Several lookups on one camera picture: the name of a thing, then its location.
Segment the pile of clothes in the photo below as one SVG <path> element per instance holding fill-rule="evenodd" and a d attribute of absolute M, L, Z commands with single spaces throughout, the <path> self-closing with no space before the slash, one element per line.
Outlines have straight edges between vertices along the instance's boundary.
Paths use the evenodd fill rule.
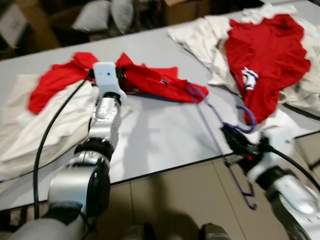
<path fill-rule="evenodd" d="M 257 123 L 283 103 L 320 117 L 320 26 L 296 12 L 267 3 L 239 22 L 205 16 L 168 35 L 212 72 L 209 85 L 241 95 Z"/>
<path fill-rule="evenodd" d="M 85 79 L 98 59 L 89 52 L 77 52 L 70 62 L 54 64 L 44 75 L 18 75 L 13 90 L 2 109 L 0 126 L 0 193 L 32 172 L 43 134 L 60 106 Z M 178 78 L 178 68 L 149 68 L 136 65 L 123 53 L 116 66 L 124 71 L 122 88 L 136 94 L 153 94 L 171 101 L 201 102 L 203 96 L 190 96 L 185 79 Z M 205 86 L 191 84 L 206 96 Z M 82 141 L 99 97 L 99 89 L 87 81 L 71 98 L 54 122 L 44 143 L 39 167 L 43 167 Z M 121 117 L 130 107 L 121 106 Z"/>

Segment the red cloth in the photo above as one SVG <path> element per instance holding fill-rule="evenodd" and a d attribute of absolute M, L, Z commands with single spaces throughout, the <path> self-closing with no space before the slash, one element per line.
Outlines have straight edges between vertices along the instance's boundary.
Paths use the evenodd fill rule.
<path fill-rule="evenodd" d="M 84 79 L 98 59 L 89 52 L 77 52 L 66 64 L 55 64 L 44 74 L 30 95 L 28 109 L 38 114 L 48 101 L 65 87 Z"/>
<path fill-rule="evenodd" d="M 193 99 L 187 91 L 187 80 L 178 79 L 178 68 L 149 68 L 146 65 L 135 65 L 131 59 L 123 53 L 116 61 L 119 68 L 124 68 L 124 90 L 138 89 L 138 93 L 150 93 L 167 98 L 172 101 L 193 103 Z M 191 84 L 191 87 L 199 88 L 206 96 L 209 94 L 205 86 Z M 199 93 L 195 93 L 196 102 L 203 100 Z"/>
<path fill-rule="evenodd" d="M 230 25 L 226 41 L 229 68 L 244 105 L 259 124 L 275 111 L 280 90 L 297 83 L 310 69 L 300 43 L 304 29 L 287 14 L 265 18 L 257 25 L 234 20 Z M 258 75 L 253 90 L 245 89 L 244 68 Z M 244 117 L 249 123 L 249 116 Z"/>

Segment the white bag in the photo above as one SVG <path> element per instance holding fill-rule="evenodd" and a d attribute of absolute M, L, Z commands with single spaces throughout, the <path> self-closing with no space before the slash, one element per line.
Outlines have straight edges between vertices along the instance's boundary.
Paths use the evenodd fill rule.
<path fill-rule="evenodd" d="M 134 5 L 132 0 L 113 0 L 111 14 L 120 33 L 125 34 L 134 20 Z"/>
<path fill-rule="evenodd" d="M 108 29 L 110 2 L 95 0 L 87 3 L 72 28 L 82 32 L 98 32 Z"/>

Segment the tile floor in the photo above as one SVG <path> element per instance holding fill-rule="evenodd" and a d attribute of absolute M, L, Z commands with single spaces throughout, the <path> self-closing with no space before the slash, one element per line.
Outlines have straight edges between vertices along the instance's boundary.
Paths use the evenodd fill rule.
<path fill-rule="evenodd" d="M 298 139 L 292 158 L 306 169 L 306 162 L 317 161 L 320 133 Z M 236 166 L 233 170 L 246 186 L 241 170 Z M 315 172 L 320 177 L 320 166 Z M 119 240 L 127 227 L 143 222 L 153 224 L 159 240 L 196 240 L 205 223 L 222 226 L 232 240 L 288 240 L 263 191 L 257 185 L 254 189 L 256 197 L 250 202 L 257 204 L 257 211 L 246 206 L 221 159 L 116 185 L 109 208 L 87 240 Z M 0 240 L 9 235 L 1 233 Z"/>

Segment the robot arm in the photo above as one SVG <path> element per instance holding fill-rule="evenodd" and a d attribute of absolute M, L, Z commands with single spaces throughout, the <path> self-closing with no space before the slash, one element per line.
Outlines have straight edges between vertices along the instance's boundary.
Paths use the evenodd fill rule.
<path fill-rule="evenodd" d="M 277 219 L 293 240 L 320 239 L 320 196 L 303 185 L 289 170 L 278 163 L 281 158 L 270 152 L 275 146 L 281 152 L 292 151 L 290 130 L 273 126 L 263 131 L 260 143 L 255 145 L 237 130 L 228 126 L 222 132 L 235 160 L 225 160 L 227 167 L 239 164 L 249 182 L 256 182 L 266 191 L 266 197 Z"/>
<path fill-rule="evenodd" d="M 10 240 L 79 240 L 109 204 L 110 161 L 119 139 L 120 107 L 126 94 L 119 87 L 114 63 L 95 63 L 93 70 L 100 100 L 88 136 L 51 181 L 48 212 L 25 224 Z"/>

